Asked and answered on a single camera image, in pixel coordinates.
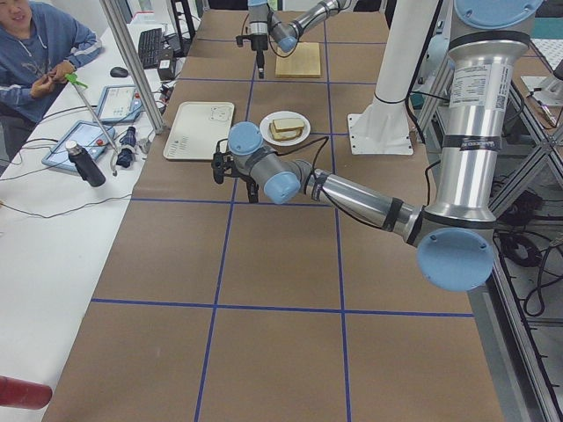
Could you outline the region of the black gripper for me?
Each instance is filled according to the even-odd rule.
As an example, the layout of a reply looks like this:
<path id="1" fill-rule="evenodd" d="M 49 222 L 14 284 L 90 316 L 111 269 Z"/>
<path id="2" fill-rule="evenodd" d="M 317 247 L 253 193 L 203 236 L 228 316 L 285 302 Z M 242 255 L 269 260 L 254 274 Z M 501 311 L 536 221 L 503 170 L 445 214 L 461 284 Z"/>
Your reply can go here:
<path id="1" fill-rule="evenodd" d="M 264 33 L 241 34 L 236 37 L 238 47 L 242 47 L 245 41 L 250 42 L 251 50 L 256 52 L 256 65 L 259 79 L 265 78 L 265 56 L 264 51 L 268 50 L 268 35 Z"/>
<path id="2" fill-rule="evenodd" d="M 218 185 L 221 185 L 225 178 L 241 178 L 246 184 L 248 202 L 251 204 L 258 203 L 259 186 L 250 176 L 239 171 L 234 163 L 234 155 L 228 149 L 225 151 L 221 150 L 221 144 L 223 142 L 227 142 L 227 139 L 222 139 L 216 143 L 215 152 L 211 161 L 214 181 Z"/>

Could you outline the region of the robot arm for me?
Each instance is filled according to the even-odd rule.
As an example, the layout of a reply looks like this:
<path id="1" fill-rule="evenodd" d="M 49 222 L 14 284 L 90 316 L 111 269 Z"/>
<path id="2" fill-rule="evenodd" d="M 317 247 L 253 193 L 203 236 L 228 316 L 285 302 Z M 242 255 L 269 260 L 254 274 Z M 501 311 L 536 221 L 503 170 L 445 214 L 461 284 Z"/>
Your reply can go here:
<path id="1" fill-rule="evenodd" d="M 250 42 L 251 50 L 256 54 L 255 66 L 259 79 L 263 79 L 265 52 L 270 47 L 271 40 L 283 53 L 291 55 L 308 30 L 349 9 L 351 5 L 352 1 L 319 1 L 298 18 L 284 23 L 268 1 L 248 1 L 248 33 L 244 33 L 245 23 L 243 23 L 244 28 L 236 37 L 237 46 L 242 47 L 246 40 Z"/>
<path id="2" fill-rule="evenodd" d="M 331 203 L 375 229 L 394 232 L 418 247 L 423 276 L 450 291 L 468 291 L 486 282 L 494 266 L 489 244 L 496 217 L 488 208 L 501 130 L 515 62 L 530 44 L 536 10 L 543 1 L 453 1 L 447 59 L 453 60 L 449 118 L 442 141 L 439 186 L 434 202 L 414 207 L 403 200 L 315 169 L 304 160 L 286 162 L 267 146 L 258 126 L 243 121 L 216 145 L 212 169 L 217 184 L 241 178 L 250 202 L 258 188 L 276 204 L 303 192 Z M 349 115 L 355 154 L 402 154 L 410 147 L 405 99 L 417 77 L 425 36 L 435 24 L 440 1 L 397 1 L 374 100 L 363 114 Z M 307 30 L 345 9 L 343 1 L 320 1 L 299 18 L 283 23 L 267 1 L 247 1 L 250 40 L 263 73 L 263 51 L 271 35 L 283 52 L 297 46 Z"/>

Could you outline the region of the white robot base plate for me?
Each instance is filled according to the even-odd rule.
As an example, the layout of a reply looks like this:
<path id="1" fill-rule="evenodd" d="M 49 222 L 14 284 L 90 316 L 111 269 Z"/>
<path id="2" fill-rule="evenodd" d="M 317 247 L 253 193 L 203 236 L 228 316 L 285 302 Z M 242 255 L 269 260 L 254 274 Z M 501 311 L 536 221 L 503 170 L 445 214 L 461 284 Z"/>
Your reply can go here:
<path id="1" fill-rule="evenodd" d="M 353 155 L 413 154 L 408 119 L 399 116 L 377 116 L 352 113 L 347 116 L 350 149 Z"/>

